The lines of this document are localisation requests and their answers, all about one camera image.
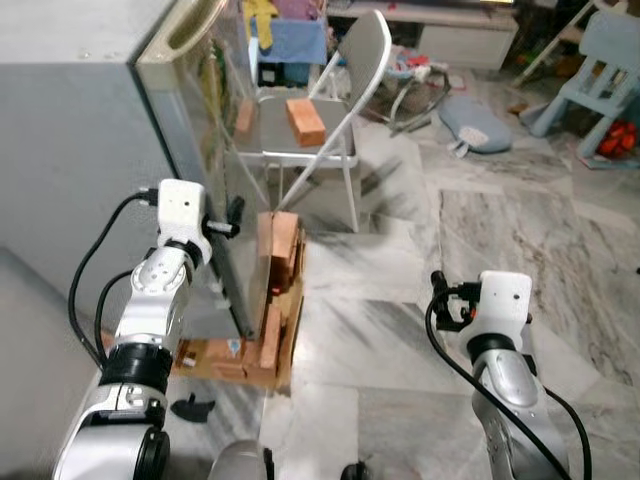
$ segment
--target refrigerator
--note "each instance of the refrigerator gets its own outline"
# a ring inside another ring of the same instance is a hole
[[[238,0],[0,2],[0,248],[66,298],[80,259],[111,212],[140,187],[203,184],[214,236],[194,279],[186,338],[255,338],[271,241],[266,170],[247,165],[255,112]],[[131,205],[89,263],[77,306],[88,326],[99,293],[141,261],[156,211]],[[105,306],[115,330],[126,282]]]

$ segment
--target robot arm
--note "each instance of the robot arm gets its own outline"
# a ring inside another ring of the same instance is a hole
[[[195,270],[211,259],[204,188],[160,183],[158,248],[131,275],[132,294],[98,386],[58,459],[55,480],[159,479],[167,381]]]
[[[434,291],[447,288],[441,272],[432,275]],[[469,302],[464,322],[454,322],[440,302],[434,309],[436,328],[459,332],[462,353],[471,360],[473,377],[507,406],[569,471],[566,448],[551,422],[546,394],[523,355],[522,333],[527,323],[531,278],[518,273],[486,271],[476,284],[465,284],[460,298]],[[541,451],[477,390],[473,410],[487,438],[495,480],[560,478]]]

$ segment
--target folding chair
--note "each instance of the folding chair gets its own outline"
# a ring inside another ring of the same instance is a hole
[[[284,209],[291,202],[306,179],[321,164],[324,168],[342,167],[353,230],[358,231],[358,216],[349,171],[358,162],[351,125],[378,87],[390,50],[391,34],[379,11],[373,10],[363,15],[349,29],[338,46],[338,52],[331,58],[309,93],[327,131],[327,140],[322,146],[300,147],[297,144],[287,119],[286,98],[265,97],[260,100],[260,143],[265,160],[279,163],[281,173],[283,166],[305,167],[287,193],[280,198],[276,210]],[[332,80],[331,72],[341,59],[346,61],[351,80],[349,101],[345,103],[336,98],[333,84],[332,98],[318,98],[318,93]]]

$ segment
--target clothes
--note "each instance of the clothes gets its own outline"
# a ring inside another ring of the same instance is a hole
[[[252,34],[258,36],[257,25],[252,20]],[[273,45],[269,50],[261,50],[258,58],[269,63],[327,63],[326,25],[322,19],[291,20],[274,18],[271,20]]]
[[[255,17],[260,48],[268,49],[273,45],[271,17],[278,15],[278,9],[269,0],[244,0],[242,5],[247,41],[251,38],[251,19]]]

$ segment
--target cardboard base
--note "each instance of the cardboard base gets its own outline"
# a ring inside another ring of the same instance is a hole
[[[242,361],[237,355],[230,358],[223,352],[226,340],[183,340],[172,373],[188,377],[211,378],[245,385],[256,385],[268,389],[282,390],[291,383],[291,363],[298,333],[298,322],[302,309],[306,239],[304,230],[297,235],[297,245],[293,255],[293,278],[287,291],[270,297],[265,307],[265,315],[270,306],[275,306],[282,314],[280,348],[275,368],[262,368],[260,356],[264,333],[259,341],[245,342]]]
[[[287,323],[283,328],[280,352],[278,353],[278,367],[275,377],[265,375],[251,368],[245,368],[245,376],[225,375],[220,369],[220,363],[214,367],[206,357],[209,340],[184,340],[181,342],[181,355],[172,370],[174,375],[186,377],[212,378],[225,380],[243,385],[256,385],[268,389],[281,389],[291,383],[291,363],[293,349],[298,334],[300,311],[302,310],[304,285],[298,276],[287,293],[273,298],[274,303],[281,308],[288,308]]]

